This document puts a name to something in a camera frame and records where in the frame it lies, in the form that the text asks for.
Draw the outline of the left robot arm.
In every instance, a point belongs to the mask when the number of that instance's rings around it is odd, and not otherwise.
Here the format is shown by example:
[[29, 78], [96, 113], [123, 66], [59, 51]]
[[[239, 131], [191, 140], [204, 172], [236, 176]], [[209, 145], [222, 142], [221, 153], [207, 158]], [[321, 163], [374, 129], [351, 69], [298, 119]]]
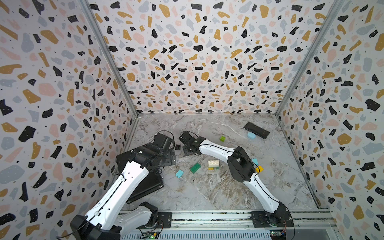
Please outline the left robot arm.
[[173, 159], [174, 148], [174, 136], [157, 133], [151, 143], [118, 155], [117, 160], [124, 167], [119, 170], [116, 181], [93, 208], [71, 221], [75, 239], [119, 240], [140, 227], [156, 229], [160, 224], [158, 208], [147, 202], [125, 215], [119, 213], [150, 171]]

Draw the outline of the light blue lego brick left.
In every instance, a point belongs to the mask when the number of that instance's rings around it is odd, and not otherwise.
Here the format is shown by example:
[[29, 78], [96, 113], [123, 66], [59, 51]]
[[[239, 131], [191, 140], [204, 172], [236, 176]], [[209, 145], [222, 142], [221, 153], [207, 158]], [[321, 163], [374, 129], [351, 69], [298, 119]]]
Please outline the light blue lego brick left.
[[176, 177], [177, 178], [181, 178], [183, 176], [184, 172], [182, 170], [178, 170], [178, 172], [176, 173]]

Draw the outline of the light blue lego brick right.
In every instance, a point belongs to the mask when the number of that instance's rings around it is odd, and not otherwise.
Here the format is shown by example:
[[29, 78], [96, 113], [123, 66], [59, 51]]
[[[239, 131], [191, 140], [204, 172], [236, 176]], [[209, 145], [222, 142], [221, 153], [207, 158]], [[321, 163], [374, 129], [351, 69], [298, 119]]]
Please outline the light blue lego brick right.
[[257, 159], [252, 159], [252, 162], [255, 164], [255, 165], [259, 165], [259, 163], [258, 163], [258, 160]]

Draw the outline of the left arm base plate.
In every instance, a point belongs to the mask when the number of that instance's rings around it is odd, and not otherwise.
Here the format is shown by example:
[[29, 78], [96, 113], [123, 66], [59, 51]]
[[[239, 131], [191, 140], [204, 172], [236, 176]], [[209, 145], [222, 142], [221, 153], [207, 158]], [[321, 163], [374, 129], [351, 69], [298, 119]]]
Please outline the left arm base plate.
[[170, 229], [172, 224], [172, 212], [158, 212], [155, 220], [150, 220], [146, 225], [140, 226], [139, 229]]

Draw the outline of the dark green long lego brick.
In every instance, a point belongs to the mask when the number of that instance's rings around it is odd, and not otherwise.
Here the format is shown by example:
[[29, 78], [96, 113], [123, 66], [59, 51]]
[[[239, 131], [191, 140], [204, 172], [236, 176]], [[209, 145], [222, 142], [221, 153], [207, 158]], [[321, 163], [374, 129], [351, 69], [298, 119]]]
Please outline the dark green long lego brick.
[[201, 165], [199, 163], [194, 164], [191, 168], [190, 171], [194, 174], [196, 173], [199, 169], [201, 168]]

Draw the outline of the light blue round object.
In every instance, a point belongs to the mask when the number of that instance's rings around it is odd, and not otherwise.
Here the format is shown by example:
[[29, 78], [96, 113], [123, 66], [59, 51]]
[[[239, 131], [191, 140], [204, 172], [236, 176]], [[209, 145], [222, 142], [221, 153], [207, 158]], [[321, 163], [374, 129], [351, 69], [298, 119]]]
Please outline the light blue round object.
[[248, 136], [249, 139], [252, 139], [252, 140], [256, 138], [256, 135], [254, 133], [252, 133], [252, 132], [248, 132], [247, 136]]

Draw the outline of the light blue lego brick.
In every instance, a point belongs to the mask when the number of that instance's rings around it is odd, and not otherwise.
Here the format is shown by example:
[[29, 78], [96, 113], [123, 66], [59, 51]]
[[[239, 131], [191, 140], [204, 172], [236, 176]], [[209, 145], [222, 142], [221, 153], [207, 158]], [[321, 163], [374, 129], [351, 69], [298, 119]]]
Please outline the light blue lego brick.
[[177, 178], [181, 178], [183, 176], [184, 172], [182, 170], [178, 170], [178, 172], [176, 173], [176, 177]]
[[257, 159], [252, 159], [252, 162], [255, 164], [255, 165], [259, 165], [259, 163], [258, 163], [258, 160]]

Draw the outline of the black case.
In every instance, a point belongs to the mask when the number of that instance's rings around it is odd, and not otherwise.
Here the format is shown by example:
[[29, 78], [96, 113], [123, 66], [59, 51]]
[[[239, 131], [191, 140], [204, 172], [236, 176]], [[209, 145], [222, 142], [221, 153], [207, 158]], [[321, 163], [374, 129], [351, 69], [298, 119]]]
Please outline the black case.
[[164, 186], [159, 168], [165, 160], [161, 148], [146, 144], [117, 156], [120, 179], [119, 188], [125, 191], [126, 203], [137, 201]]

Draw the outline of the yellow lego brick right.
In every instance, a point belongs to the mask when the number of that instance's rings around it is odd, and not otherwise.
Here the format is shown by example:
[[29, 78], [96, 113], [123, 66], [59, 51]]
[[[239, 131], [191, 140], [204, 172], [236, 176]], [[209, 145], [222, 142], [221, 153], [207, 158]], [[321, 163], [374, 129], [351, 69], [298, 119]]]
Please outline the yellow lego brick right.
[[261, 166], [257, 166], [257, 167], [255, 168], [255, 170], [256, 170], [257, 173], [260, 173], [260, 172], [262, 172], [264, 169], [263, 169]]

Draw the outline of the black flat pouch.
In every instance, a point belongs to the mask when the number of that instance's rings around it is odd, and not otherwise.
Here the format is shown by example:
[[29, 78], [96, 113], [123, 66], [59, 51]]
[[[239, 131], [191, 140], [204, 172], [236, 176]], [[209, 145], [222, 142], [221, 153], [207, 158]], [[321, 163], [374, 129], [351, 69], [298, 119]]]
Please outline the black flat pouch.
[[263, 139], [266, 139], [268, 137], [268, 135], [270, 134], [269, 131], [251, 123], [251, 122], [248, 122], [246, 123], [246, 125], [244, 126], [244, 129], [246, 129], [247, 131], [255, 134], [256, 136], [258, 137], [261, 137]]

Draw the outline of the aluminium front rail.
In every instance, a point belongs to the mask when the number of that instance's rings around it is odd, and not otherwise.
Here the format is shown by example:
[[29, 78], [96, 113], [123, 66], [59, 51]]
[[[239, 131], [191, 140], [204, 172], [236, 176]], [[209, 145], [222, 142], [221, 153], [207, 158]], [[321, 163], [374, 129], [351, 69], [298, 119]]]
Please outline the aluminium front rail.
[[254, 228], [250, 210], [171, 211], [170, 229], [136, 229], [125, 240], [340, 240], [326, 210], [292, 210], [293, 227]]

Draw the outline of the white long lego brick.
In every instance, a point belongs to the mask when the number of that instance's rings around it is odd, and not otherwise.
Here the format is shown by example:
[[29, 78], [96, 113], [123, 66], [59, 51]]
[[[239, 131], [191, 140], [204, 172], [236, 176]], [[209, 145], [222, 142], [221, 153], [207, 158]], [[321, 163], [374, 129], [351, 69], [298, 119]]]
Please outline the white long lego brick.
[[218, 168], [220, 166], [219, 160], [209, 160], [208, 161], [208, 167], [209, 168]]

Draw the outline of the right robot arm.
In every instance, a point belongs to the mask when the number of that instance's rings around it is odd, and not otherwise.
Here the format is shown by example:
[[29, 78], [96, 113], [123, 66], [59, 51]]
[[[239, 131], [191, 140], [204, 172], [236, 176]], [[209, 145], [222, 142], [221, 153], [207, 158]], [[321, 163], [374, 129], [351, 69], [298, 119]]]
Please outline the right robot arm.
[[232, 177], [245, 184], [259, 200], [270, 225], [277, 227], [292, 220], [288, 208], [273, 196], [259, 178], [262, 168], [251, 160], [242, 147], [224, 147], [189, 131], [183, 131], [179, 140], [186, 154], [208, 155], [227, 163]]

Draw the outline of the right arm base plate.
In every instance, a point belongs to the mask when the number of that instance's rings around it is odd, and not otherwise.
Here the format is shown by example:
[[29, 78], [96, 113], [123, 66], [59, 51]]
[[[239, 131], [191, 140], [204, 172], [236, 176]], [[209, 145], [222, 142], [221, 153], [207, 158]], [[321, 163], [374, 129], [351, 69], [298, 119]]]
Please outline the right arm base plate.
[[293, 218], [288, 211], [285, 211], [281, 216], [265, 211], [254, 211], [251, 212], [250, 219], [254, 228], [291, 228], [294, 226]]

